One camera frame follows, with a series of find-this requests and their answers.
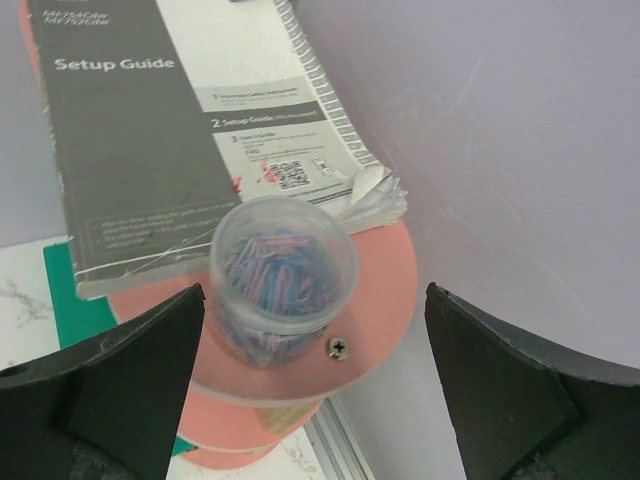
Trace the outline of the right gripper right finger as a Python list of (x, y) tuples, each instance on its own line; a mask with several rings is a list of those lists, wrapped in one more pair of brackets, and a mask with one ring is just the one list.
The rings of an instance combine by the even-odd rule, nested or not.
[(469, 479), (636, 479), (639, 371), (430, 284), (425, 323)]

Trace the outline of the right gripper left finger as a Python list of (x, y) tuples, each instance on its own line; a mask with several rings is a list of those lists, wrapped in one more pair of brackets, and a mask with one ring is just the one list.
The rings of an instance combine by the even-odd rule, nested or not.
[(200, 284), (1, 372), (4, 479), (163, 479), (200, 342)]

